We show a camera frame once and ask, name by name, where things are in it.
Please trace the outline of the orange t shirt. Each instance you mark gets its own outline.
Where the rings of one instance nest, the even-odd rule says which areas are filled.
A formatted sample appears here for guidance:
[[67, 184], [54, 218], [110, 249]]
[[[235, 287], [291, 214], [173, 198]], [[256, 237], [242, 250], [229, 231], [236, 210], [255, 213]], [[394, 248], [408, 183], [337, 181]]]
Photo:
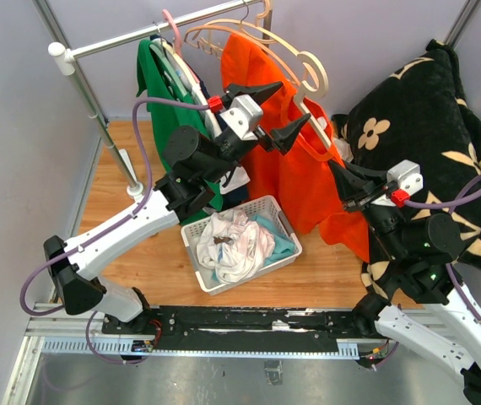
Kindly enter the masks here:
[[[294, 103], [296, 89], [278, 64], [258, 45], [231, 35], [221, 57], [223, 85], [257, 86], [282, 82], [282, 88], [263, 106], [261, 127], [269, 132], [301, 117]], [[369, 259], [368, 225], [360, 213], [343, 209], [328, 165], [339, 161], [335, 148], [325, 148], [310, 125], [304, 125], [291, 150], [253, 149], [242, 161], [250, 181], [249, 195], [272, 195], [300, 234], [320, 231], [328, 245], [343, 244], [363, 261]]]

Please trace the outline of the teal t shirt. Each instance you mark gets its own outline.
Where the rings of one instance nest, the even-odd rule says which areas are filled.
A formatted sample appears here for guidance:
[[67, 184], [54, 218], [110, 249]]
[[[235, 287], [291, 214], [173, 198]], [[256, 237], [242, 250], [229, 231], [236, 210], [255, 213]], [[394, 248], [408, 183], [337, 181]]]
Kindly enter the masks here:
[[[282, 236], [278, 228], [274, 226], [272, 221], [264, 218], [261, 215], [252, 215], [251, 217], [248, 217], [248, 218], [257, 221], [260, 225], [262, 225], [267, 230], [269, 230], [275, 237], [276, 247], [273, 251], [273, 254], [265, 261], [265, 264], [263, 267], [274, 264], [275, 262], [278, 262], [282, 259], [290, 257], [295, 253], [295, 243], [289, 240], [288, 238]], [[215, 277], [214, 272], [213, 272], [213, 279], [219, 282], [219, 280]]]

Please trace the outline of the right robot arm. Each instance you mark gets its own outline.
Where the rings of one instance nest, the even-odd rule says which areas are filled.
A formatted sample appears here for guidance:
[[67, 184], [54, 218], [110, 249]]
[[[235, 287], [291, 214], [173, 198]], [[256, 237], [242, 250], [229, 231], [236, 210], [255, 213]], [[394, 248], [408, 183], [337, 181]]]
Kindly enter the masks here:
[[437, 363], [481, 404], [481, 307], [452, 266], [464, 248], [451, 214], [481, 197], [481, 174], [450, 202], [420, 203], [418, 164], [389, 170], [329, 161], [345, 211], [359, 212], [389, 263], [371, 273], [370, 292], [354, 307], [353, 327], [376, 334]]

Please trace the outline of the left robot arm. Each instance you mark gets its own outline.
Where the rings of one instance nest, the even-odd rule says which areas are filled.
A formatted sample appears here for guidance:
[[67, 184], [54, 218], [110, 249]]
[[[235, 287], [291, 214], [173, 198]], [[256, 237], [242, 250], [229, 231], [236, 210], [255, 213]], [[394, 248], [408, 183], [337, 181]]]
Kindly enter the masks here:
[[259, 124], [262, 104], [282, 86], [280, 82], [229, 85], [223, 96], [214, 96], [204, 105], [206, 110], [220, 112], [227, 124], [216, 138], [180, 125], [163, 151], [168, 171], [141, 199], [85, 235], [68, 240], [52, 236], [45, 241], [46, 267], [68, 315], [98, 311], [117, 322], [120, 330], [134, 334], [156, 325], [157, 312], [139, 289], [112, 283], [101, 273], [140, 242], [201, 211], [214, 196], [211, 184], [232, 171], [256, 146], [281, 154], [291, 150], [309, 114], [270, 132]]

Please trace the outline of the beige hanger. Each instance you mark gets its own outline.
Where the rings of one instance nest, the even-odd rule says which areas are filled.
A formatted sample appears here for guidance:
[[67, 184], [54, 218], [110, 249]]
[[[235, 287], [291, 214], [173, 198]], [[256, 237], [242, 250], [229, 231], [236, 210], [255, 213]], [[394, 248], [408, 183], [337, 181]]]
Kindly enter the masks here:
[[298, 51], [295, 57], [305, 68], [306, 76], [311, 79], [312, 83], [306, 78], [300, 81], [297, 93], [294, 96], [294, 103], [304, 115], [310, 115], [308, 122], [311, 128], [319, 137], [325, 149], [330, 149], [332, 146], [331, 139], [305, 104], [306, 97], [319, 100], [327, 94], [329, 87], [327, 72], [321, 61], [309, 51]]

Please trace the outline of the white and pink shirt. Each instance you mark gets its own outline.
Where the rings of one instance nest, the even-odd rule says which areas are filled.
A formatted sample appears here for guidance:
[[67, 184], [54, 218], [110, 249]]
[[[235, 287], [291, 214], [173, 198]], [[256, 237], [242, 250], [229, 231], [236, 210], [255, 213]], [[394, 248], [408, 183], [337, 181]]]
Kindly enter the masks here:
[[198, 263], [222, 284], [253, 276], [273, 254], [274, 235], [241, 210], [213, 213], [196, 244]]

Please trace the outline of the cream hanger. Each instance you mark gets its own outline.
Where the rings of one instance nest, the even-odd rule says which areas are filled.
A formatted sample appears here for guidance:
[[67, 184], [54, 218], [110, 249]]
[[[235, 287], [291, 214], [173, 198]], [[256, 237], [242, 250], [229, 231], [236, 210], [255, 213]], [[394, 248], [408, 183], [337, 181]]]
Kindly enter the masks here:
[[243, 3], [246, 5], [247, 12], [242, 19], [220, 18], [208, 21], [203, 25], [189, 29], [184, 37], [185, 42], [194, 48], [205, 51], [209, 55], [221, 58], [224, 46], [213, 39], [213, 33], [223, 32], [246, 37], [248, 40], [267, 49], [271, 45], [280, 45], [294, 56], [298, 54], [299, 51], [294, 46], [271, 31], [273, 1], [262, 1], [263, 10], [256, 15], [253, 23], [248, 20], [250, 10], [247, 1]]

